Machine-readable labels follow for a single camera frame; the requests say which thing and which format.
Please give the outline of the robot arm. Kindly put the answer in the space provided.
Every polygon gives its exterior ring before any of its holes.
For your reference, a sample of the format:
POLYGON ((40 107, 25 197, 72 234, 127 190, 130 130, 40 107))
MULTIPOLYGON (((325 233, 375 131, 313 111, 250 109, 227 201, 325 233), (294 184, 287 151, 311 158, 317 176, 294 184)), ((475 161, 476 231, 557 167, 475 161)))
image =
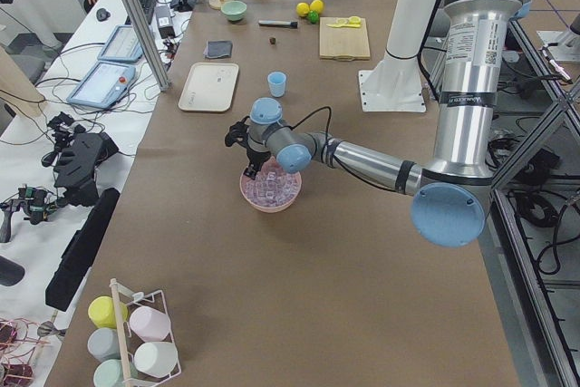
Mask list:
POLYGON ((439 118, 431 161, 369 150, 330 136, 301 133, 287 124, 281 104, 260 98, 240 122, 237 143, 254 177, 275 158, 289 173, 310 162, 341 167, 354 176, 412 197, 411 220, 431 243, 461 247, 484 228, 492 173, 488 135, 497 103, 498 78, 508 23, 528 11, 530 0, 398 0, 383 59, 360 74, 366 111, 420 111, 419 59, 437 9, 449 18, 439 92, 439 118))

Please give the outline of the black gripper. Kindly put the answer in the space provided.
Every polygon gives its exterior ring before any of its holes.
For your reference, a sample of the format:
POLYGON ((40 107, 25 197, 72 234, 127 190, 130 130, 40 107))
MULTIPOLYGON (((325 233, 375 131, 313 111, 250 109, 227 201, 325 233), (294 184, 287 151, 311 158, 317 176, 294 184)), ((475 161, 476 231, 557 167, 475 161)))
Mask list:
POLYGON ((247 139, 246 155, 248 157, 248 165, 243 171, 243 175, 249 179, 254 179, 257 174, 268 161, 268 149, 261 143, 255 142, 251 138, 247 139))

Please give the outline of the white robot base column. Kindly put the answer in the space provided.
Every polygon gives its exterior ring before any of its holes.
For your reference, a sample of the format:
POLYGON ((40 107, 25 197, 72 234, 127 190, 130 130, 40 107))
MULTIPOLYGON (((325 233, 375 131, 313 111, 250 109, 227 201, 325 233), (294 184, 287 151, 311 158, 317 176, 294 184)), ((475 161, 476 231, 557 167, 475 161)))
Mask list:
POLYGON ((383 59, 359 71, 366 112, 424 112, 418 56, 436 0, 398 0, 383 59))

